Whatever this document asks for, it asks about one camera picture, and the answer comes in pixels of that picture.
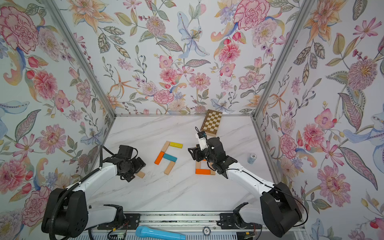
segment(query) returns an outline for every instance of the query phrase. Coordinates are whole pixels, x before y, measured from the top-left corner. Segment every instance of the white marble tabletop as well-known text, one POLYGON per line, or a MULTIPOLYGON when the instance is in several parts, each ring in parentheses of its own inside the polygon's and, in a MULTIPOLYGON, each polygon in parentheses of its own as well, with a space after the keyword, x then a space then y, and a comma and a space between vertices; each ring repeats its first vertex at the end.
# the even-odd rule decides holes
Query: white marble tabletop
MULTIPOLYGON (((142 169, 146 175, 130 183, 116 176, 94 194, 89 204, 121 205, 124 211, 228 211, 252 202, 253 195, 222 175, 195 174, 195 161, 187 148, 198 144, 195 126, 200 128, 203 120, 201 116, 117 117, 105 146, 115 153, 119 145, 137 148, 138 156, 147 164, 142 169), (184 145, 182 149, 168 148, 166 153, 177 157, 169 175, 164 174, 169 160, 154 164, 166 141, 184 145)), ((227 155, 272 182, 249 116, 223 116, 217 136, 227 155), (253 164, 247 162, 251 153, 257 155, 253 164)))

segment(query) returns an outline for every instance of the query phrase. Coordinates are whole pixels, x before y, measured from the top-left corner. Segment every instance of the wire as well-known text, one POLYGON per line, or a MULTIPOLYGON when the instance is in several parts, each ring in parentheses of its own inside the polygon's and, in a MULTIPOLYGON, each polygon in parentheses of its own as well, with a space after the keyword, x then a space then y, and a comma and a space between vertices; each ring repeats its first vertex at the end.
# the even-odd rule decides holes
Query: wire
MULTIPOLYGON (((237 171, 239 171, 239 169, 233 169, 233 168, 226 169, 226 170, 237 170, 237 171)), ((308 221, 308 211, 307 211, 307 208, 304 206, 304 204, 302 204, 301 202, 297 201, 297 199, 294 198, 292 195, 289 195, 289 194, 286 193, 286 192, 277 190, 277 189, 275 189, 274 187, 271 187, 271 186, 266 185, 265 183, 261 182, 260 180, 258 180, 257 178, 255 178, 254 176, 252 176, 252 175, 251 175, 250 173, 248 173, 248 172, 245 172, 245 173, 248 174, 249 176, 251 176, 252 178, 254 178, 254 179, 255 179, 256 181, 258 181, 259 183, 263 184, 264 186, 269 187, 269 188, 271 188, 271 189, 273 189, 273 190, 275 190, 275 191, 277 191, 277 192, 281 192, 281 193, 283 193, 283 194, 285 194, 285 195, 287 195, 287 196, 290 196, 290 197, 293 198, 296 202, 298 202, 299 204, 301 204, 301 205, 303 206, 303 208, 304 208, 304 210, 305 210, 305 213, 306 213, 306 215, 307 215, 307 218, 305 219, 305 221, 304 221, 303 223, 301 223, 301 224, 299 224, 299 225, 294 225, 294 226, 292 226, 292 227, 298 227, 298 226, 304 225, 304 224, 308 221)))

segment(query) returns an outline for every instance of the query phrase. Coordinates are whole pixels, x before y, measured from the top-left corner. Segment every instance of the chessboard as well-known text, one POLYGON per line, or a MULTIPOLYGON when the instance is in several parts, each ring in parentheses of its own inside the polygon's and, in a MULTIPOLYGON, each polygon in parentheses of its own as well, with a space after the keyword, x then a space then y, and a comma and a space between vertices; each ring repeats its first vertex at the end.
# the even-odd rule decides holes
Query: chessboard
POLYGON ((200 128, 200 131, 205 131, 207 135, 216 137, 222 115, 222 112, 209 109, 207 115, 205 116, 203 125, 200 128))

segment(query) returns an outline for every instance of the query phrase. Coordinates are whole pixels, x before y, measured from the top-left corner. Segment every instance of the ventilation grille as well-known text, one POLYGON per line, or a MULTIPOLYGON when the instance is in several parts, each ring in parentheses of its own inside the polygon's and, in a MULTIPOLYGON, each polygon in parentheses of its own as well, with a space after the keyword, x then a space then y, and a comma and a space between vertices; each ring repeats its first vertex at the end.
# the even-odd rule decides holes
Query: ventilation grille
MULTIPOLYGON (((237 240, 236 233, 232 232, 219 232, 211 233, 209 236, 205 236, 203 233, 183 233, 186 236, 186 240, 237 240)), ((107 233, 95 232, 92 233, 94 240, 107 240, 107 233)), ((88 232, 83 232, 77 238, 70 238, 71 240, 88 240, 88 232)), ((139 238, 135 233, 127 233, 125 240, 157 240, 156 238, 139 238)))

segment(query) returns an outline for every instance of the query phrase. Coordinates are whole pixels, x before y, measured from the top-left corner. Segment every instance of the floral wallpaper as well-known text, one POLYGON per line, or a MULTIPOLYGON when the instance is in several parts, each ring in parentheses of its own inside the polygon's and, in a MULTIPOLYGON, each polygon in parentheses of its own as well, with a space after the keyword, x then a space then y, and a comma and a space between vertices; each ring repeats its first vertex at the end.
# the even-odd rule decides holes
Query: floral wallpaper
POLYGON ((119 115, 250 114, 301 3, 55 2, 119 115))
POLYGON ((257 116, 280 180, 309 212, 312 240, 384 239, 380 6, 316 0, 257 116))
POLYGON ((40 1, 0 1, 0 240, 48 237, 49 194, 90 171, 113 121, 72 56, 40 1))

